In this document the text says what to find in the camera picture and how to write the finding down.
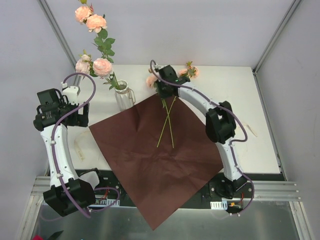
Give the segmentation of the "tall pink rose stem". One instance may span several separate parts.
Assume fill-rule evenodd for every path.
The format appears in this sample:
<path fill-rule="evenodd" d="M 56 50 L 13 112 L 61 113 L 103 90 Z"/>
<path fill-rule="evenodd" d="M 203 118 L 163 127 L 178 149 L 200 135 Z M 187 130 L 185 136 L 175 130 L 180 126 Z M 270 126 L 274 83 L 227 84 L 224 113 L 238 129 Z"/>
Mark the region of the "tall pink rose stem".
<path fill-rule="evenodd" d="M 93 59 L 92 55 L 84 50 L 75 64 L 75 71 L 105 80 L 104 84 L 109 85 L 110 89 L 122 90 L 124 85 L 119 83 L 113 70 L 112 57 L 115 52 L 112 50 L 112 45 L 115 39 L 108 35 L 106 17 L 96 14 L 93 5 L 86 0 L 81 0 L 80 3 L 81 6 L 74 13 L 75 20 L 85 25 L 89 33 L 95 34 L 93 45 L 100 53 L 100 57 Z"/>

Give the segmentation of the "dark red wrapping paper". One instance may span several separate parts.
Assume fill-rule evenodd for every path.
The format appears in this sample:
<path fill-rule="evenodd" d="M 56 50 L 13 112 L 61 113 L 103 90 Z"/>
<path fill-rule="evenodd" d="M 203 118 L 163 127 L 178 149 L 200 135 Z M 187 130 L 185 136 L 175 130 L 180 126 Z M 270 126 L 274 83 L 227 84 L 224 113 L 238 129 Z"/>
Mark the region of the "dark red wrapping paper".
<path fill-rule="evenodd" d="M 196 184 L 207 183 L 223 168 L 216 145 L 205 125 L 180 99 L 171 110 L 175 147 L 167 126 L 160 146 L 163 120 L 157 116 L 156 95 L 90 126 L 91 134 L 117 178 L 129 176 L 173 177 Z M 178 208 L 172 204 L 138 210 L 151 229 L 156 229 Z"/>

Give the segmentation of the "cream printed ribbon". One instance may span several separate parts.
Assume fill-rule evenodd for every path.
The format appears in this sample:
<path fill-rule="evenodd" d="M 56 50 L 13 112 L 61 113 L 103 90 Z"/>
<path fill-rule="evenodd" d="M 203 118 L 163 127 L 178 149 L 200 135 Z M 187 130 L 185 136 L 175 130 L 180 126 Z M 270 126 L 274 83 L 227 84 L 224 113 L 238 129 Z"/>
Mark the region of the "cream printed ribbon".
<path fill-rule="evenodd" d="M 90 134 L 91 132 L 86 130 L 82 133 L 79 133 L 74 138 L 74 149 L 81 162 L 86 159 L 85 149 L 87 149 L 91 144 Z"/>

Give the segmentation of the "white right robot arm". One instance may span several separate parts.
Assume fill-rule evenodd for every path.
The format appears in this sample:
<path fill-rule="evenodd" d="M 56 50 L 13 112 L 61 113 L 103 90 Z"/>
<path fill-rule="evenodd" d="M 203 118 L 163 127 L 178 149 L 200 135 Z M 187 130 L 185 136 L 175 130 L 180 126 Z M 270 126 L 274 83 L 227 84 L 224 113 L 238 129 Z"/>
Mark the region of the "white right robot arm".
<path fill-rule="evenodd" d="M 156 85 L 161 97 L 178 97 L 187 101 L 205 116 L 205 132 L 216 144 L 223 165 L 224 177 L 215 187 L 215 193 L 231 200 L 243 191 L 247 183 L 238 163 L 235 142 L 246 142 L 248 134 L 235 116 L 228 101 L 215 103 L 199 91 L 187 76 L 178 76 L 171 65 L 159 67 L 150 63 L 150 71 L 157 78 Z"/>

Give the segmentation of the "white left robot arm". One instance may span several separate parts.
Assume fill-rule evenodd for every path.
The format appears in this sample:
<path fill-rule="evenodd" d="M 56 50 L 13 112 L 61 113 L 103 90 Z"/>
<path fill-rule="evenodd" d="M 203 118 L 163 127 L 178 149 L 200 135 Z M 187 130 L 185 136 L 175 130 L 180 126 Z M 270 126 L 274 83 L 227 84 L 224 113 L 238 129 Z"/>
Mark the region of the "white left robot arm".
<path fill-rule="evenodd" d="M 68 127 L 87 127 L 89 104 L 80 114 L 78 86 L 63 85 L 62 91 L 51 88 L 37 93 L 39 106 L 33 121 L 47 151 L 50 169 L 50 189 L 43 193 L 44 201 L 60 216 L 65 217 L 92 205 L 95 194 L 105 191 L 106 183 L 97 168 L 78 175 L 72 162 Z"/>

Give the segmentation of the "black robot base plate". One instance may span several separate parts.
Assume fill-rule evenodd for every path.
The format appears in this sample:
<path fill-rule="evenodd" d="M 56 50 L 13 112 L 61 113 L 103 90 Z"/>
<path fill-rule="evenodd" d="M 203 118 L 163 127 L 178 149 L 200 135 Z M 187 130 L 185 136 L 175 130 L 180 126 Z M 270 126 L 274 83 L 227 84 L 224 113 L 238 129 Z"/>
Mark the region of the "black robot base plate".
<path fill-rule="evenodd" d="M 224 177 L 218 173 L 208 182 L 200 180 L 193 184 L 188 178 L 175 179 L 170 176 L 152 177 L 133 175 L 117 178 L 111 170 L 98 170 L 101 183 L 98 188 L 110 187 L 119 191 L 121 207 L 153 208 L 156 204 L 172 204 L 180 209 L 207 209 L 210 202 L 221 200 L 216 189 Z"/>

